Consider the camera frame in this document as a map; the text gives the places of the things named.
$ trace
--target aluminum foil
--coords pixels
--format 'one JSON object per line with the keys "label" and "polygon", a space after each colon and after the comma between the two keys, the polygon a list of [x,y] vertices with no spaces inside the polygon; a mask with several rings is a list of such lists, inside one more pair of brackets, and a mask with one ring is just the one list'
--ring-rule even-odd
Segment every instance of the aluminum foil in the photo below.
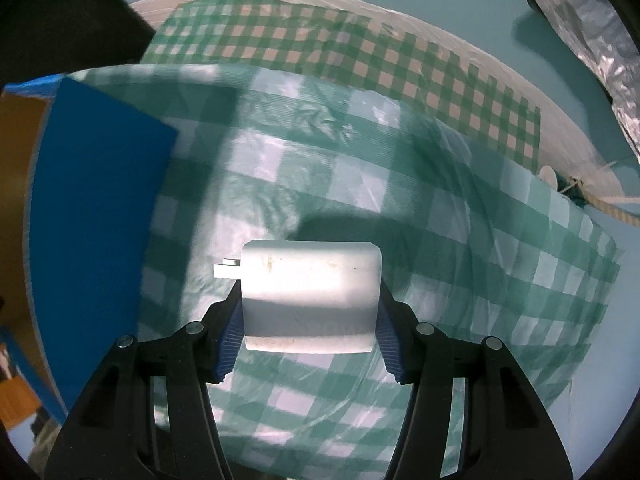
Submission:
{"label": "aluminum foil", "polygon": [[640,55],[609,0],[535,0],[560,38],[600,80],[640,162]]}

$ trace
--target black object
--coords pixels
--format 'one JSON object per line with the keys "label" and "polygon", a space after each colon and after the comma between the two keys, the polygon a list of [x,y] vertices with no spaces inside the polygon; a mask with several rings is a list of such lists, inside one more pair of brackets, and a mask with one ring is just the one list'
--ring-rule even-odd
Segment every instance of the black object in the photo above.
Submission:
{"label": "black object", "polygon": [[34,439],[38,437],[38,435],[42,432],[42,429],[44,428],[45,424],[49,422],[50,419],[51,419],[51,416],[49,415],[47,410],[44,409],[44,407],[40,406],[36,410],[36,418],[31,423],[31,426],[30,426],[31,433],[33,433]]}
{"label": "black object", "polygon": [[122,0],[0,0],[0,90],[45,75],[136,63],[153,35]]}
{"label": "black object", "polygon": [[[385,365],[413,383],[386,480],[435,480],[444,458],[453,377],[465,377],[460,469],[449,480],[569,480],[562,443],[532,386],[497,338],[449,339],[382,283],[376,336]],[[232,480],[206,383],[231,371],[242,334],[241,282],[171,337],[123,336],[82,391],[50,454],[45,480],[168,480],[161,470],[151,377],[165,376],[178,478]]]}
{"label": "black object", "polygon": [[2,480],[40,480],[9,440],[0,420],[0,478]]}
{"label": "black object", "polygon": [[580,480],[636,480],[640,476],[640,392],[609,445]]}

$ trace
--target plastic sheet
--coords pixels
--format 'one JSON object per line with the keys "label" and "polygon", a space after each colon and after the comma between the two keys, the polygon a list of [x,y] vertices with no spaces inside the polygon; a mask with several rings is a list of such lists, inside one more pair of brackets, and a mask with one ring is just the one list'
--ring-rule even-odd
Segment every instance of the plastic sheet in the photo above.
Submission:
{"label": "plastic sheet", "polygon": [[558,36],[611,95],[612,109],[640,162],[640,55],[609,0],[535,0]]}
{"label": "plastic sheet", "polygon": [[[584,358],[621,253],[494,150],[375,92],[242,64],[76,77],[180,132],[142,271],[141,339],[224,298],[230,283],[213,264],[249,240],[370,241],[397,300],[449,336],[502,338],[546,404]],[[460,450],[456,386],[443,473]],[[230,459],[301,480],[382,478],[409,398],[377,348],[242,348],[209,393]]]}
{"label": "plastic sheet", "polygon": [[539,107],[451,50],[346,10],[195,0],[162,24],[142,62],[246,63],[373,90],[538,168]]}
{"label": "plastic sheet", "polygon": [[[131,7],[153,27],[158,28],[171,15],[176,6],[190,1],[192,0],[142,0],[131,4]],[[517,90],[540,108],[542,112],[540,166],[549,165],[564,175],[583,180],[586,187],[595,196],[621,197],[625,195],[615,174],[606,166],[591,141],[567,114],[515,70],[490,54],[430,23],[361,0],[281,1],[348,10],[354,14],[367,16],[380,23],[381,26],[385,24],[385,26],[391,27],[396,34],[402,35],[405,32],[415,34],[422,40],[433,41],[442,48],[452,51],[461,60],[479,66],[492,74],[499,82]]]}

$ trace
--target light blue table surface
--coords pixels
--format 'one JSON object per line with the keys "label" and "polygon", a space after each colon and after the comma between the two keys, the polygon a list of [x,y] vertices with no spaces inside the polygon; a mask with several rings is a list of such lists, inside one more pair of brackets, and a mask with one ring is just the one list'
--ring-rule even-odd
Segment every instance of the light blue table surface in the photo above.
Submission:
{"label": "light blue table surface", "polygon": [[[606,161],[623,161],[614,172],[627,194],[640,196],[638,164],[596,79],[526,0],[365,1],[448,30],[512,67],[553,99]],[[640,230],[589,213],[627,254],[599,338],[551,409],[576,478],[607,445],[640,386]]]}

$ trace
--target blue gripper pad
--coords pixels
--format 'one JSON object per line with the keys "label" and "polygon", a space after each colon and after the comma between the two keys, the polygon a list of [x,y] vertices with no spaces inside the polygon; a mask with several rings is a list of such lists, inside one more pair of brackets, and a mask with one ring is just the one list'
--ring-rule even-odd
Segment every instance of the blue gripper pad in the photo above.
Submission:
{"label": "blue gripper pad", "polygon": [[376,339],[378,340],[378,346],[380,346],[380,353],[385,362],[386,371],[392,374],[398,383],[403,384],[406,379],[406,371],[402,364],[400,338],[391,323],[391,318],[382,300],[378,303]]}
{"label": "blue gripper pad", "polygon": [[218,364],[214,375],[220,382],[234,369],[243,338],[244,318],[242,316],[242,300],[239,300],[218,343]]}

